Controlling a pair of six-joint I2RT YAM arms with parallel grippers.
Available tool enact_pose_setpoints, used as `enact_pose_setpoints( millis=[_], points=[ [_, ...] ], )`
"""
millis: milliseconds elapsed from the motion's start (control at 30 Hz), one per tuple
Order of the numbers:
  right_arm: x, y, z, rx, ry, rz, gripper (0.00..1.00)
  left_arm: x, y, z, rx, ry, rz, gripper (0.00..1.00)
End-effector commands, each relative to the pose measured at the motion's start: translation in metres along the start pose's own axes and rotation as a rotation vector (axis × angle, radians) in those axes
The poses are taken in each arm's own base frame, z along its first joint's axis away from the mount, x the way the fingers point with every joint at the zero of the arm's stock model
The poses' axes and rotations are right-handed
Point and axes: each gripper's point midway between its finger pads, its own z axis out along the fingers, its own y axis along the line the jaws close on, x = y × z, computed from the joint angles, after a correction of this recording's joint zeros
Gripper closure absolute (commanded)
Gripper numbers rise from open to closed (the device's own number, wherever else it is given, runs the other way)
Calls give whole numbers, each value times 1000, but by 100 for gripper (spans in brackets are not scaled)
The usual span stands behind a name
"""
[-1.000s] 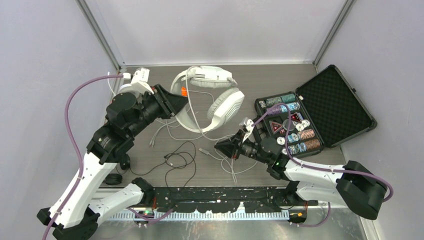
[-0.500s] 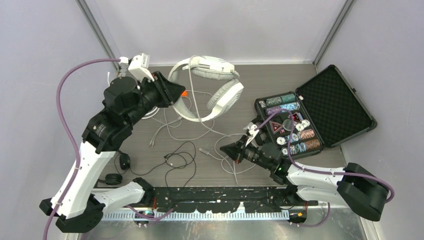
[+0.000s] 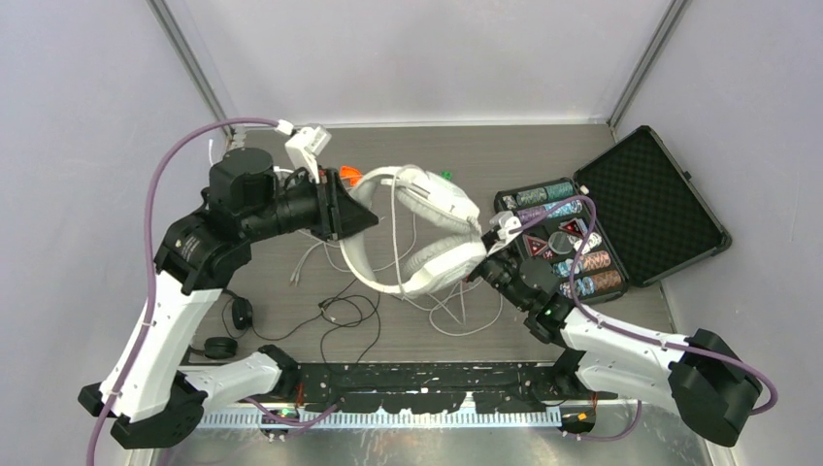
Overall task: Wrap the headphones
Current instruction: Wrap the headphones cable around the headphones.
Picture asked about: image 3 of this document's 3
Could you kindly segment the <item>large white grey headphones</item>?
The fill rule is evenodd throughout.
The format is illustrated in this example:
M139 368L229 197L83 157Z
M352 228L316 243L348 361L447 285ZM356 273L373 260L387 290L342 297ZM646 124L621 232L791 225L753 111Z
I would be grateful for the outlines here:
M379 217L378 226L340 241L349 271L375 291L407 298L434 293L465 279L486 257L479 207L436 173L380 167L349 194Z

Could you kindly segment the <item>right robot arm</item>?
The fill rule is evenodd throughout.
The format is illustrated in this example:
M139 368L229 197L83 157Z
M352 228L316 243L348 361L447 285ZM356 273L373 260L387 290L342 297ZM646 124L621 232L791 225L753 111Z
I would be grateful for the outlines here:
M605 316L581 303L573 283L539 259L514 265L490 256L469 277L524 312L536 339L562 348L553 376L567 398L588 390L636 399L723 447L734 446L749 418L774 405L773 384L713 332L686 336Z

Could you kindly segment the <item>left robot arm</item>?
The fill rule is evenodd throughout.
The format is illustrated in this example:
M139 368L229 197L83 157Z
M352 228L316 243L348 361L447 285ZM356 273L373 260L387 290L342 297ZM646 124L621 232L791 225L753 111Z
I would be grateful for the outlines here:
M113 420L112 437L125 449L173 447L204 415L251 396L289 400L300 370L274 345L202 375L183 372L181 360L207 310L250 262L254 243L298 230L341 240L379 221L350 196L338 171L323 169L312 181L299 169L280 179L261 149L227 152L201 196L202 205L175 221L155 252L154 285L127 349L104 381L79 395L90 414Z

